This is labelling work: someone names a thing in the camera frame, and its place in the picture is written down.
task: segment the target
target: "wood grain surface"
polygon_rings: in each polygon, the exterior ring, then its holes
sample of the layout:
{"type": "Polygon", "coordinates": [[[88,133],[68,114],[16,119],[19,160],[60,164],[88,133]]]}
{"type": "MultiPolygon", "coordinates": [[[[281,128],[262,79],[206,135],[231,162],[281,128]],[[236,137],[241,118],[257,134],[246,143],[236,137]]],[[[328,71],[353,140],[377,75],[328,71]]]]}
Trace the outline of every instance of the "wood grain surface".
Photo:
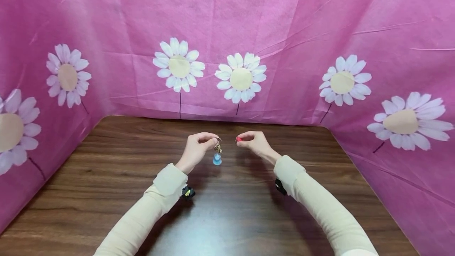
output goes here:
{"type": "Polygon", "coordinates": [[[0,237],[1,256],[92,255],[156,174],[177,162],[190,134],[222,138],[189,175],[196,190],[153,227],[138,255],[325,256],[329,242],[305,209],[275,189],[273,168],[234,139],[261,130],[357,218],[381,256],[418,255],[325,128],[155,120],[102,120],[0,237]]]}

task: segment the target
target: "pink cloth wall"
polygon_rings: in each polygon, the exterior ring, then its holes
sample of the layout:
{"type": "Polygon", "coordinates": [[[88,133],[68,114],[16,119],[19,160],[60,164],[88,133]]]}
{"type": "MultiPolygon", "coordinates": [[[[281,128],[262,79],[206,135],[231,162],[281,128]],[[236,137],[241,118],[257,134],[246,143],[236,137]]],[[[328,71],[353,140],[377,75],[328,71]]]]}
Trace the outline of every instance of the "pink cloth wall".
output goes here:
{"type": "Polygon", "coordinates": [[[329,128],[453,255],[454,2],[0,0],[0,231],[103,116],[181,116],[329,128]]]}

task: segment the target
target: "daisy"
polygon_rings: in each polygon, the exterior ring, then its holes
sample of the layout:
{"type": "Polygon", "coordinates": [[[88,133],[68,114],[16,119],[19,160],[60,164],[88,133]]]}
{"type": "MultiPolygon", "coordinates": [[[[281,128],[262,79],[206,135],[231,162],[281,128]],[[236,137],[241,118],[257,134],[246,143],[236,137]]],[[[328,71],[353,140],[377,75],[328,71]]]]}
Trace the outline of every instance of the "daisy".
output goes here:
{"type": "Polygon", "coordinates": [[[267,76],[264,74],[267,67],[265,64],[259,65],[261,58],[252,53],[246,53],[245,59],[236,53],[227,57],[227,64],[220,64],[215,72],[215,76],[221,79],[216,87],[226,90],[224,97],[232,100],[234,104],[240,99],[247,103],[253,99],[257,92],[261,91],[258,83],[263,82],[267,76]]]}
{"type": "Polygon", "coordinates": [[[427,151],[430,149],[427,137],[447,141],[449,135],[445,131],[454,128],[449,122],[437,120],[446,111],[442,99],[430,99],[430,94],[412,92],[406,102],[398,96],[385,100],[382,103],[385,113],[376,114],[376,122],[367,129],[380,140],[390,139],[396,148],[413,151],[418,146],[427,151]]]}
{"type": "Polygon", "coordinates": [[[365,96],[371,94],[370,88],[363,84],[371,80],[371,74],[360,73],[365,65],[365,61],[357,61],[356,55],[350,55],[346,61],[342,56],[337,58],[335,67],[329,67],[322,77],[320,96],[325,97],[327,103],[335,101],[337,106],[342,106],[343,102],[351,106],[354,104],[352,98],[365,100],[365,96]]]}
{"type": "Polygon", "coordinates": [[[27,151],[38,146],[33,137],[41,127],[32,122],[39,115],[36,99],[29,97],[22,101],[21,91],[15,89],[3,101],[0,98],[0,175],[11,166],[21,166],[27,160],[27,151]]]}
{"type": "Polygon", "coordinates": [[[153,64],[161,68],[158,77],[167,78],[166,86],[174,88],[175,92],[180,92],[183,89],[185,92],[190,91],[192,87],[197,86],[195,77],[202,77],[205,65],[202,62],[196,61],[199,56],[197,50],[188,52],[188,42],[181,41],[177,38],[171,38],[171,44],[162,41],[161,49],[164,53],[156,52],[153,64]]]}
{"type": "Polygon", "coordinates": [[[73,104],[81,104],[81,96],[86,95],[89,83],[87,80],[92,78],[88,72],[81,71],[87,67],[87,59],[81,59],[81,52],[77,49],[70,52],[68,45],[59,44],[55,46],[56,54],[48,53],[49,59],[46,67],[52,75],[46,80],[51,88],[48,93],[50,97],[56,97],[59,106],[66,103],[69,108],[73,104]]]}

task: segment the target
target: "long sleeve shirt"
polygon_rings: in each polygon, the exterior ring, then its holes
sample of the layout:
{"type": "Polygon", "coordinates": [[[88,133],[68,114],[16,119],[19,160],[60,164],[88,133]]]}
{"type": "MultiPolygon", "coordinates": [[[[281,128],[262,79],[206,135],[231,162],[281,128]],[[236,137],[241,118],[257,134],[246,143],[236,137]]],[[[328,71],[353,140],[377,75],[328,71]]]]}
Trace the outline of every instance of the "long sleeve shirt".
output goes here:
{"type": "MultiPolygon", "coordinates": [[[[365,231],[350,212],[305,168],[284,155],[273,170],[284,189],[308,209],[329,239],[335,256],[377,256],[365,231]]],[[[133,256],[155,222],[179,200],[188,177],[173,164],[166,166],[144,196],[117,222],[94,256],[133,256]]]]}

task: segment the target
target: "beige flower center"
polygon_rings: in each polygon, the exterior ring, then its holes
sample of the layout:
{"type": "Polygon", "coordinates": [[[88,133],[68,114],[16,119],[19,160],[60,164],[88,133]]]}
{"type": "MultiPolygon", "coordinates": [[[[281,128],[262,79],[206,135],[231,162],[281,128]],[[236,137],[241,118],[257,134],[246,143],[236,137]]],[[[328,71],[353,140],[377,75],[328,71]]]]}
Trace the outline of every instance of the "beige flower center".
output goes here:
{"type": "Polygon", "coordinates": [[[393,113],[382,124],[387,130],[396,134],[413,134],[419,128],[416,113],[411,109],[393,113]]]}
{"type": "Polygon", "coordinates": [[[346,94],[354,87],[354,76],[348,71],[341,71],[332,76],[330,87],[336,94],[346,94]]]}
{"type": "Polygon", "coordinates": [[[0,115],[0,152],[14,148],[24,134],[22,119],[13,113],[0,115]]]}
{"type": "Polygon", "coordinates": [[[237,68],[232,71],[230,81],[234,89],[243,91],[250,88],[253,83],[253,75],[251,74],[251,71],[246,68],[237,68]]]}
{"type": "Polygon", "coordinates": [[[77,85],[77,72],[71,64],[62,64],[57,74],[60,86],[65,91],[73,91],[77,85]]]}
{"type": "Polygon", "coordinates": [[[169,70],[173,76],[185,78],[190,74],[190,62],[181,55],[175,55],[169,60],[169,70]]]}

